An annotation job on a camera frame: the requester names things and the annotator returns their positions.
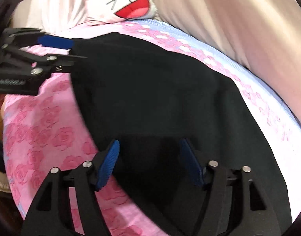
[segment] beige curtain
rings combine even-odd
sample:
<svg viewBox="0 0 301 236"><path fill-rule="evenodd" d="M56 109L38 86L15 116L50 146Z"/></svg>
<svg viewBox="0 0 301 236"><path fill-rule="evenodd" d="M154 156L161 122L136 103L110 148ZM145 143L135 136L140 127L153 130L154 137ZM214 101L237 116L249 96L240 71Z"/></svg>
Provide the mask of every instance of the beige curtain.
<svg viewBox="0 0 301 236"><path fill-rule="evenodd" d="M160 17L267 82L301 121L301 8L295 0L154 0Z"/></svg>

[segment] bed sheet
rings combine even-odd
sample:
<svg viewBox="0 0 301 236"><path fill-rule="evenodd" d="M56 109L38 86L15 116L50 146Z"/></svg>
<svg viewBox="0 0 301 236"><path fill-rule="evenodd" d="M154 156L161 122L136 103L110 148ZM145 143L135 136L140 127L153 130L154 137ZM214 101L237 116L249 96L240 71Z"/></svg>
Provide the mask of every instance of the bed sheet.
<svg viewBox="0 0 301 236"><path fill-rule="evenodd" d="M239 64L163 22L126 21L94 27L85 23L60 36L92 38L110 32L128 34L166 50L193 56L232 78L275 155L288 187L295 220L301 211L301 126L284 102ZM41 46L28 51L39 55L67 53ZM25 217L38 187L52 167L76 168L97 152L78 112L68 74L53 74L36 97L6 96L3 145L11 191ZM139 210L113 177L96 196L112 235L166 235ZM75 230L83 233L73 189L71 209Z"/></svg>

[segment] metal pin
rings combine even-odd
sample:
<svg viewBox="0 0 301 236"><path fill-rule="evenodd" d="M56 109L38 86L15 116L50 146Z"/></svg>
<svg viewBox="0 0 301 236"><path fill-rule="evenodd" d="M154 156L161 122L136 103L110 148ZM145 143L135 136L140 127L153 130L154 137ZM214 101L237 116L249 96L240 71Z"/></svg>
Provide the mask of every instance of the metal pin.
<svg viewBox="0 0 301 236"><path fill-rule="evenodd" d="M48 61L56 60L56 59L57 59L57 56L48 56L46 59L47 59Z"/></svg>
<svg viewBox="0 0 301 236"><path fill-rule="evenodd" d="M58 173L59 170L60 170L59 168L54 167L54 168L51 168L50 172L51 172L52 174L55 174L55 173Z"/></svg>
<svg viewBox="0 0 301 236"><path fill-rule="evenodd" d="M34 69L31 70L31 74L32 74L32 75L39 75L39 74L41 74L42 72L43 72L43 69L40 68L40 67L36 67L36 68L34 68Z"/></svg>
<svg viewBox="0 0 301 236"><path fill-rule="evenodd" d="M86 162L83 163L84 168L89 168L91 165L92 165L91 161L86 161Z"/></svg>
<svg viewBox="0 0 301 236"><path fill-rule="evenodd" d="M246 172L246 173L251 172L251 168L250 168L249 166L243 166L243 167L242 167L242 170L243 170L244 172Z"/></svg>
<svg viewBox="0 0 301 236"><path fill-rule="evenodd" d="M217 167L218 166L218 162L215 160L210 160L208 163L211 167Z"/></svg>

